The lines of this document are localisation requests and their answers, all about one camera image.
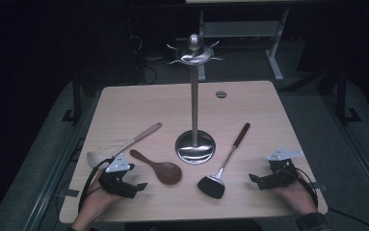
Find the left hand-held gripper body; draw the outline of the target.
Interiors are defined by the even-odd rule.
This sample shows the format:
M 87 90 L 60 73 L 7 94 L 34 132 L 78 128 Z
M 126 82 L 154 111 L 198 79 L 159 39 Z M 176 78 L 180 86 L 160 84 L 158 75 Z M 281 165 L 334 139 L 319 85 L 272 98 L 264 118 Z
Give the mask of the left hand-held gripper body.
M 137 193 L 137 187 L 125 183 L 122 178 L 130 171 L 127 159 L 122 153 L 118 154 L 110 161 L 110 164 L 104 168 L 99 177 L 99 184 L 102 189 L 110 194 L 122 197 L 134 198 Z

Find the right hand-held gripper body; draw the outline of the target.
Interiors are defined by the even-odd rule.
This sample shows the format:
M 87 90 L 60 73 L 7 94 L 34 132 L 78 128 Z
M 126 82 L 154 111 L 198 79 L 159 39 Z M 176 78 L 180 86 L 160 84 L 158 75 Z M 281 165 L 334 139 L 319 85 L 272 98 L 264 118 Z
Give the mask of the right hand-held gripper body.
M 286 187 L 298 178 L 298 172 L 292 159 L 302 157 L 303 152 L 277 148 L 267 157 L 271 174 L 260 177 L 257 185 L 260 190 L 270 190 L 279 187 Z

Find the white ladle with beige handle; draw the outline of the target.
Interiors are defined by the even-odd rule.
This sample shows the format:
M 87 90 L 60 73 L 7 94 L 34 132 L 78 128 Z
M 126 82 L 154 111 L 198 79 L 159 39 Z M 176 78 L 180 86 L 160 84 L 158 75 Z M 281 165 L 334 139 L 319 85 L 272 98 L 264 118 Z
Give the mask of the white ladle with beige handle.
M 111 154 L 102 154 L 100 152 L 89 151 L 87 153 L 87 161 L 88 161 L 88 164 L 91 167 L 96 167 L 102 161 L 104 161 L 106 159 L 110 159 L 110 158 L 116 157 L 118 154 L 122 153 L 128 147 L 132 146 L 133 144 L 135 144 L 135 143 L 141 141 L 142 139 L 148 137 L 149 135 L 153 134 L 154 132 L 156 132 L 157 130 L 159 130 L 161 127 L 162 127 L 162 123 L 161 122 L 158 122 L 158 123 L 153 124 L 152 126 L 150 126 L 149 128 L 147 128 L 146 130 L 144 130 L 141 134 L 139 134 L 135 138 L 129 140 L 124 145 L 122 145 L 121 147 L 119 147 L 118 149 L 116 149 L 115 151 L 113 151 Z

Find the brown wooden rice spoon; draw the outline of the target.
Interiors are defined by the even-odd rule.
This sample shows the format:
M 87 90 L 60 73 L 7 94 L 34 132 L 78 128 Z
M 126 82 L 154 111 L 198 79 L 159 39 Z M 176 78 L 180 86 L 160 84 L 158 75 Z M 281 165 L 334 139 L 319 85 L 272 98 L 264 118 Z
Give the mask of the brown wooden rice spoon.
M 132 149 L 129 151 L 130 155 L 146 164 L 148 164 L 154 171 L 157 179 L 165 185 L 175 185 L 182 179 L 181 168 L 171 162 L 156 163 L 149 160 L 138 150 Z

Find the black spatula with brown handle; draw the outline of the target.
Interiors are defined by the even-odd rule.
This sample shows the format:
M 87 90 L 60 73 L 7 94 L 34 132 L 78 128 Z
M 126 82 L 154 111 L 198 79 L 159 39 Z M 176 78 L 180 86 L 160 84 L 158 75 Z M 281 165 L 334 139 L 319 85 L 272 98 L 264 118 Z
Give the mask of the black spatula with brown handle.
M 221 199 L 224 196 L 225 185 L 223 181 L 223 172 L 224 168 L 227 165 L 229 159 L 231 158 L 234 151 L 238 148 L 240 143 L 242 142 L 244 136 L 250 129 L 250 124 L 246 123 L 236 138 L 235 142 L 232 144 L 232 147 L 226 156 L 223 164 L 221 165 L 219 171 L 214 175 L 204 176 L 202 179 L 198 181 L 198 189 L 206 194 L 209 197 L 215 199 Z

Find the metal utensil stand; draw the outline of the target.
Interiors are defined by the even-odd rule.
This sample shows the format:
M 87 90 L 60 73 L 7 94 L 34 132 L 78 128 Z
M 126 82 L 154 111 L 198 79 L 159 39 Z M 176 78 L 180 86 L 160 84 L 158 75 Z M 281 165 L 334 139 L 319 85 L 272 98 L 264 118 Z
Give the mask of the metal utensil stand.
M 185 64 L 190 68 L 191 80 L 191 122 L 189 131 L 182 133 L 174 148 L 179 159 L 190 165 L 208 162 L 214 155 L 216 143 L 206 132 L 198 129 L 198 68 L 212 60 L 217 60 L 212 45 L 203 43 L 198 34 L 191 34 L 187 43 L 172 47 L 175 59 L 173 64 Z

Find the person's right hand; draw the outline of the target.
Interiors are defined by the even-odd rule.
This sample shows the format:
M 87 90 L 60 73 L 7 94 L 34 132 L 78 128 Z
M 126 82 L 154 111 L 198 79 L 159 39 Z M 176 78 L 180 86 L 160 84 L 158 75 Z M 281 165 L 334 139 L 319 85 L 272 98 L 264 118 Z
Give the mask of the person's right hand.
M 273 192 L 280 196 L 297 214 L 305 216 L 317 213 L 318 209 L 310 192 L 302 184 L 302 176 L 286 187 L 274 188 Z

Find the person's left hand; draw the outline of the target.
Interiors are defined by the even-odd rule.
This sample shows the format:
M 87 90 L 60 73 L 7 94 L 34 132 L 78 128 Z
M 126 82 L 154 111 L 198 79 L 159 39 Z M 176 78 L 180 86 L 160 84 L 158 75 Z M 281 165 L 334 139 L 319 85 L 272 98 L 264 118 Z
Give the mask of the person's left hand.
M 93 222 L 104 213 L 108 207 L 115 204 L 117 201 L 122 200 L 119 195 L 110 194 L 105 192 L 99 182 L 99 176 L 96 176 L 89 187 L 89 195 L 86 197 L 83 206 L 78 213 L 77 218 L 87 218 L 92 224 Z

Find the black metal stand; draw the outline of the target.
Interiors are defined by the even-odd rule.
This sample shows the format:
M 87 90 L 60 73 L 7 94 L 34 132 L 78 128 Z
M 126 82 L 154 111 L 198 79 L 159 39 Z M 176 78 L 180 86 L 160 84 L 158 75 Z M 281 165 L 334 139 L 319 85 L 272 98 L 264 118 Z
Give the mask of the black metal stand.
M 346 89 L 346 74 L 345 71 L 341 69 L 336 78 L 336 116 L 344 125 L 347 125 L 349 122 L 361 122 L 362 119 L 356 110 L 354 108 L 346 107 Z
M 72 124 L 76 124 L 82 113 L 81 84 L 78 72 L 76 72 L 72 78 L 72 102 L 73 108 L 71 110 L 66 110 L 62 121 L 69 121 Z

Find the white metal desk frame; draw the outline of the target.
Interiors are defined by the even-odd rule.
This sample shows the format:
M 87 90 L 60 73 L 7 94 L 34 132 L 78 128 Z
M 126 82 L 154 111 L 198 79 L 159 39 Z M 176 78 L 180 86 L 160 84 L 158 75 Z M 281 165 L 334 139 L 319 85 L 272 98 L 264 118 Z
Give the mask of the white metal desk frame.
M 284 80 L 277 64 L 276 54 L 289 10 L 283 10 L 279 20 L 265 21 L 207 21 L 205 13 L 199 14 L 199 32 L 203 38 L 272 38 L 273 45 L 265 51 L 275 80 Z

